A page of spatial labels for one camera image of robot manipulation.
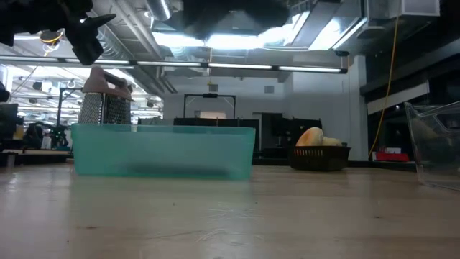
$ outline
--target ceiling light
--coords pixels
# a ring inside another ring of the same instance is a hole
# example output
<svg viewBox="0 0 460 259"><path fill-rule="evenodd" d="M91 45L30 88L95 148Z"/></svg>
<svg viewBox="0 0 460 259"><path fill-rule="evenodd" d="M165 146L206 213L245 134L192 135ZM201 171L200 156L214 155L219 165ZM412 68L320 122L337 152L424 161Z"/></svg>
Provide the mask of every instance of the ceiling light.
<svg viewBox="0 0 460 259"><path fill-rule="evenodd" d="M300 29L302 29L303 25L307 21L307 18L308 18L309 15L310 15L310 12L306 11L306 12L303 12L299 16L298 19L294 19L295 16L293 17L293 24L294 24L293 30L290 33L290 35L286 38L284 43L282 44L283 46L289 45L295 40L295 38L299 34Z"/></svg>
<svg viewBox="0 0 460 259"><path fill-rule="evenodd" d="M332 48L335 50L344 44L355 32L358 31L364 24L366 24L367 18L363 18L358 24L352 27Z"/></svg>
<svg viewBox="0 0 460 259"><path fill-rule="evenodd" d="M340 24L332 19L319 33L309 50L328 50L340 39Z"/></svg>
<svg viewBox="0 0 460 259"><path fill-rule="evenodd" d="M25 110L25 111L33 111L33 110L38 110L38 111L49 111L49 112L57 112L58 108L47 108L47 107L35 107L35 106L21 106L18 107L20 110ZM80 111L80 108L61 108L62 112L78 112Z"/></svg>
<svg viewBox="0 0 460 259"><path fill-rule="evenodd" d="M77 58L66 58L65 62L69 63L79 63L80 61Z"/></svg>
<svg viewBox="0 0 460 259"><path fill-rule="evenodd" d="M206 47L219 50L252 50L264 47L263 41L254 35L211 35Z"/></svg>
<svg viewBox="0 0 460 259"><path fill-rule="evenodd" d="M312 67L302 67L302 66L280 66L278 67L280 71L291 71L291 72L317 72L317 73L340 73L342 69L340 68L312 68Z"/></svg>
<svg viewBox="0 0 460 259"><path fill-rule="evenodd" d="M103 69L134 69L133 65L101 65Z"/></svg>
<svg viewBox="0 0 460 259"><path fill-rule="evenodd" d="M167 62L167 61L138 61L138 65L158 65L158 66L170 66L170 67L201 67L200 63L192 62Z"/></svg>
<svg viewBox="0 0 460 259"><path fill-rule="evenodd" d="M197 40L195 38L172 34L172 33L161 33L153 32L153 37L158 45L166 47L203 47L204 41Z"/></svg>
<svg viewBox="0 0 460 259"><path fill-rule="evenodd" d="M137 113L137 114L158 114L160 115L161 113L157 110L131 110L131 113Z"/></svg>
<svg viewBox="0 0 460 259"><path fill-rule="evenodd" d="M246 69L271 69L271 65L246 65L246 64L223 64L223 63L209 63L210 68L246 68Z"/></svg>
<svg viewBox="0 0 460 259"><path fill-rule="evenodd" d="M119 78L123 78L125 79L126 81L128 81L128 83L131 83L133 84L136 88L139 88L139 86L137 85L136 82L134 82L134 78L128 74L126 74L125 72L119 70L119 69L106 69L105 70L106 72L114 75L114 76L117 76Z"/></svg>
<svg viewBox="0 0 460 259"><path fill-rule="evenodd" d="M293 24L286 24L282 27L275 27L266 30L257 36L263 43L276 43L285 40L293 30Z"/></svg>
<svg viewBox="0 0 460 259"><path fill-rule="evenodd" d="M94 61L95 64L111 64L111 65L123 65L129 64L128 60L96 60Z"/></svg>
<svg viewBox="0 0 460 259"><path fill-rule="evenodd" d="M57 62L57 58L46 58L46 57L24 57L24 56L9 56L0 55L0 60L7 61L24 61L24 62Z"/></svg>
<svg viewBox="0 0 460 259"><path fill-rule="evenodd" d="M39 40L38 35L15 35L14 40Z"/></svg>
<svg viewBox="0 0 460 259"><path fill-rule="evenodd" d="M77 114L61 114L62 118L78 118Z"/></svg>

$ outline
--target yellow cable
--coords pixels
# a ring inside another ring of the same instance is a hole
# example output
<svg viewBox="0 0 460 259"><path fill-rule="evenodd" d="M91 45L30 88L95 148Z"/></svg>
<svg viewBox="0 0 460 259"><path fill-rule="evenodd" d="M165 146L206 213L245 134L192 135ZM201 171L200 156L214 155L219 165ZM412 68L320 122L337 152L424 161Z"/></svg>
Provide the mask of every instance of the yellow cable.
<svg viewBox="0 0 460 259"><path fill-rule="evenodd" d="M50 43L50 42L55 42L56 40L59 40L62 36L63 36L63 33L64 32L61 32L59 36L57 36L56 38L52 39L52 40L41 40L43 43Z"/></svg>
<svg viewBox="0 0 460 259"><path fill-rule="evenodd" d="M388 96L390 95L391 82L392 82L392 77L393 77L393 66L395 64L395 56L396 56L397 26L399 24L399 21L400 21L400 14L398 14L398 16L396 17L395 36L393 38L393 50L391 54L390 76L388 77L387 95L385 96L385 102L383 104L382 115L380 115L379 127L377 128L377 134L375 135L374 144L372 144L372 147L369 150L369 155L368 155L369 158L371 157L372 151L374 150L375 145L377 144L377 141L379 139L380 128L382 127L383 116L385 115L385 109L387 108Z"/></svg>
<svg viewBox="0 0 460 259"><path fill-rule="evenodd" d="M54 45L56 44L57 41L58 40L55 40L54 42L52 42L50 47L54 47ZM45 54L43 56L44 57L48 56L48 54L50 54L50 52L52 52L52 50L48 49L47 51L45 51Z"/></svg>

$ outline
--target wooden tabletop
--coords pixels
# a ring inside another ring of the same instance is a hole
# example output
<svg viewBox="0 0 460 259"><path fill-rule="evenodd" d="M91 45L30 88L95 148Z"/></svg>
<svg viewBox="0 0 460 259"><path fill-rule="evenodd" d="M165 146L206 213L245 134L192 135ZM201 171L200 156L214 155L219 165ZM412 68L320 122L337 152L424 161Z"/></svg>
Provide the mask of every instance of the wooden tabletop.
<svg viewBox="0 0 460 259"><path fill-rule="evenodd" d="M414 173L254 167L250 182L0 173L0 258L457 258L460 193Z"/></svg>

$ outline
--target metal grater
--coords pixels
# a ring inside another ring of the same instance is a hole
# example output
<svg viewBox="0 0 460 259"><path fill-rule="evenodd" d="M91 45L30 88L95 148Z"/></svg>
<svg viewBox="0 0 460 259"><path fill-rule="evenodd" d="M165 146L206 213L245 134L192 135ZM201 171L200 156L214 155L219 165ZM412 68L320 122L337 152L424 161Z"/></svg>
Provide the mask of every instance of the metal grater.
<svg viewBox="0 0 460 259"><path fill-rule="evenodd" d="M86 95L78 123L131 124L131 93L126 81L108 76L101 68L94 69L83 87ZM109 88L108 81L116 89Z"/></svg>

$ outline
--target bread roll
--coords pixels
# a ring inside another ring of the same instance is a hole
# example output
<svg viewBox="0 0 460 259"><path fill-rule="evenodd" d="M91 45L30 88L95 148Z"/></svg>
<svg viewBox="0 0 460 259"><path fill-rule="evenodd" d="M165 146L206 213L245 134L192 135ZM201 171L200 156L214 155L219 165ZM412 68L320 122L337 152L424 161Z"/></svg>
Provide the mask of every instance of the bread roll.
<svg viewBox="0 0 460 259"><path fill-rule="evenodd" d="M295 146L310 147L323 144L323 130L317 127L312 127L302 134Z"/></svg>
<svg viewBox="0 0 460 259"><path fill-rule="evenodd" d="M342 142L338 139L332 137L323 137L323 145L324 146L342 146Z"/></svg>

